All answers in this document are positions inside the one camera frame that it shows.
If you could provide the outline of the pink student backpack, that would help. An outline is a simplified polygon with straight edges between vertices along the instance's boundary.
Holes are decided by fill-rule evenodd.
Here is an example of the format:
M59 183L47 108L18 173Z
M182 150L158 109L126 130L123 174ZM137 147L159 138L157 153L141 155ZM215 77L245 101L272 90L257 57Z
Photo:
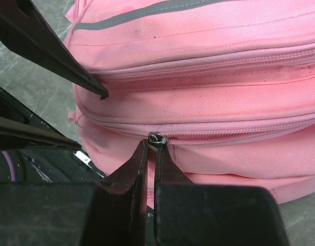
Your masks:
M315 192L315 1L76 1L65 46L109 91L69 119L111 174L151 133L196 183Z

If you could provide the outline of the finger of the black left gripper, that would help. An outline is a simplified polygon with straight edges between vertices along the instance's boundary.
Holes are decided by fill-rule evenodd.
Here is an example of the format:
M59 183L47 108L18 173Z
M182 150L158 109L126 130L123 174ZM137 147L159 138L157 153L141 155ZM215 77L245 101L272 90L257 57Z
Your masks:
M76 141L63 135L0 117L0 151L48 148L80 150Z
M108 98L108 90L74 59L32 1L0 0L0 41L23 58Z

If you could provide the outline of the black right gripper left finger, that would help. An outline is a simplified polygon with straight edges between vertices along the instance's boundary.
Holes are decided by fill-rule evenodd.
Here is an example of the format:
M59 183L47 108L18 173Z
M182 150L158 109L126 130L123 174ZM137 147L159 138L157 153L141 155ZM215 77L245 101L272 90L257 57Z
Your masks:
M148 142L97 185L96 245L144 245L147 211Z

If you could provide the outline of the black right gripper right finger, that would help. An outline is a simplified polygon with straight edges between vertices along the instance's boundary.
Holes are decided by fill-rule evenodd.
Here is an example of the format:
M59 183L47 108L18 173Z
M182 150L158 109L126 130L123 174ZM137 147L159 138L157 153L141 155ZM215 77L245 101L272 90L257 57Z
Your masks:
M154 202L166 200L184 200L188 198L194 183L174 163L167 145L157 148L154 174Z

